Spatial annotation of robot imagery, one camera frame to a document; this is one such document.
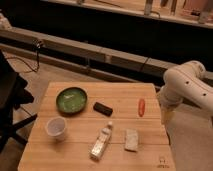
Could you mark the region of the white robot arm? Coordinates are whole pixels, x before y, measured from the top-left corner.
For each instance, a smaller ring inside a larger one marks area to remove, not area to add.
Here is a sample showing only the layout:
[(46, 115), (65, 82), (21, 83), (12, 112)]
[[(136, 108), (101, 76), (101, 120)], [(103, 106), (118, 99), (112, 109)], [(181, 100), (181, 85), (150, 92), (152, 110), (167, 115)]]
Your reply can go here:
[(188, 61), (164, 72), (164, 85), (157, 94), (163, 125), (172, 119), (173, 110), (183, 99), (188, 99), (213, 116), (213, 87), (202, 81), (205, 72), (204, 65), (199, 61)]

